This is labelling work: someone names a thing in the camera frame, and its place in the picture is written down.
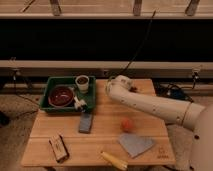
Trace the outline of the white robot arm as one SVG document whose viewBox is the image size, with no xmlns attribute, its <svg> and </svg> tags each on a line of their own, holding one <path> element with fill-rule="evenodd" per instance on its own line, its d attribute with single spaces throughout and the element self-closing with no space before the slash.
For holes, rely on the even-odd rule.
<svg viewBox="0 0 213 171">
<path fill-rule="evenodd" d="M 213 171 L 213 104 L 175 100 L 131 92 L 133 81 L 119 75 L 106 84 L 107 95 L 124 105 L 183 126 L 193 132 L 191 171 Z"/>
</svg>

